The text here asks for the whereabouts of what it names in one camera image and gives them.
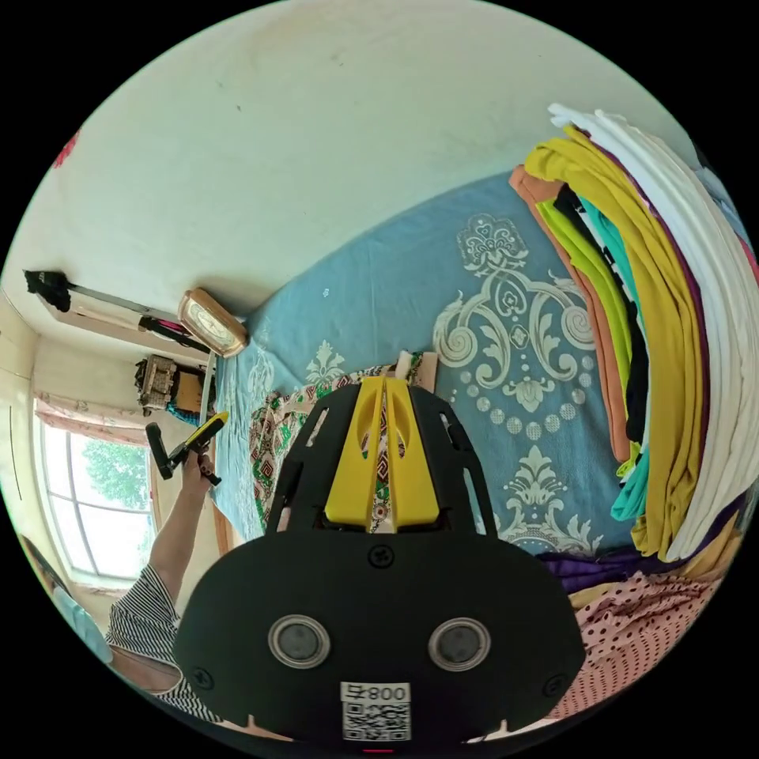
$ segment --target folded orange clothing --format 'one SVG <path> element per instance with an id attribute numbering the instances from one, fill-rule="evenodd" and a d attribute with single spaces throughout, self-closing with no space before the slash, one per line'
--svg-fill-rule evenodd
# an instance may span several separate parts
<path id="1" fill-rule="evenodd" d="M 603 405 L 606 407 L 606 416 L 609 419 L 609 438 L 614 457 L 620 463 L 625 462 L 630 456 L 630 441 L 627 437 L 625 399 L 622 383 L 619 379 L 619 369 L 614 358 L 614 344 L 611 340 L 609 322 L 603 310 L 601 301 L 591 283 L 582 272 L 579 272 L 569 260 L 567 251 L 559 244 L 551 231 L 543 221 L 542 216 L 535 207 L 536 203 L 546 200 L 554 200 L 559 194 L 562 182 L 546 182 L 537 179 L 525 172 L 522 165 L 517 166 L 512 172 L 509 184 L 516 194 L 527 204 L 530 213 L 540 224 L 543 232 L 548 236 L 551 244 L 556 248 L 559 258 L 567 267 L 569 276 L 572 277 L 577 289 L 585 299 L 588 321 L 595 339 L 595 350 L 599 363 L 599 379 L 601 381 L 601 395 Z"/>

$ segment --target pink polka dot fabric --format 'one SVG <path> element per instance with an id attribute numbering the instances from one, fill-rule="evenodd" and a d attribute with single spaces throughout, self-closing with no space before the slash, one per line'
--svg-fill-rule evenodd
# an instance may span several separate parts
<path id="1" fill-rule="evenodd" d="M 718 584 L 638 572 L 578 611 L 587 656 L 548 718 L 582 712 L 648 672 L 677 643 Z"/>

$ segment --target label sticker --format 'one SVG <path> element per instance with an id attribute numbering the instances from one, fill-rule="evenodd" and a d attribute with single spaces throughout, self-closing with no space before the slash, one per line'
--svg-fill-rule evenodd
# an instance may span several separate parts
<path id="1" fill-rule="evenodd" d="M 411 686 L 407 682 L 341 682 L 346 741 L 410 741 Z"/>

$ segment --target screw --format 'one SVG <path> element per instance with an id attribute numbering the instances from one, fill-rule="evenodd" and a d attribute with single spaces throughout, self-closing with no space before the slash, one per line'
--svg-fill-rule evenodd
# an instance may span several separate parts
<path id="1" fill-rule="evenodd" d="M 555 674 L 552 678 L 548 678 L 543 686 L 543 695 L 548 698 L 555 696 L 566 686 L 567 679 L 565 674 Z"/>
<path id="2" fill-rule="evenodd" d="M 393 563 L 395 554 L 390 546 L 374 546 L 369 550 L 368 559 L 375 569 L 385 569 Z"/>
<path id="3" fill-rule="evenodd" d="M 213 678 L 201 666 L 192 670 L 192 681 L 201 690 L 211 690 L 213 688 Z"/>

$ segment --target window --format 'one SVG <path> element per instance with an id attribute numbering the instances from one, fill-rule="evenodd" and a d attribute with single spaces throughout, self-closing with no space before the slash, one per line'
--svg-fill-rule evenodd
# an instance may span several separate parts
<path id="1" fill-rule="evenodd" d="M 40 424 L 53 527 L 72 569 L 134 580 L 156 535 L 147 448 Z"/>

